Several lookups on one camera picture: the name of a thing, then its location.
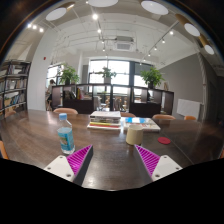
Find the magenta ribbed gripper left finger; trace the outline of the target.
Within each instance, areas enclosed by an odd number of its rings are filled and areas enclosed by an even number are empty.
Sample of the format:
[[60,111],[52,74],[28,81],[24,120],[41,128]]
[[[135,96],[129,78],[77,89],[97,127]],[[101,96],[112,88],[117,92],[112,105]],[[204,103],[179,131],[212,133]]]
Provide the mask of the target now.
[[44,170],[81,186],[92,156],[93,146],[88,145],[71,155],[59,155]]

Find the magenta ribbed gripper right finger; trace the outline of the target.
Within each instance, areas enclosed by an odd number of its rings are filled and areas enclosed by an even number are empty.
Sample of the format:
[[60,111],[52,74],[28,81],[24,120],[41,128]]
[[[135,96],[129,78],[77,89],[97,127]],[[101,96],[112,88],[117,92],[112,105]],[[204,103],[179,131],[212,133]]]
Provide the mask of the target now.
[[145,182],[154,182],[182,169],[168,155],[159,156],[141,146],[134,146],[134,156]]

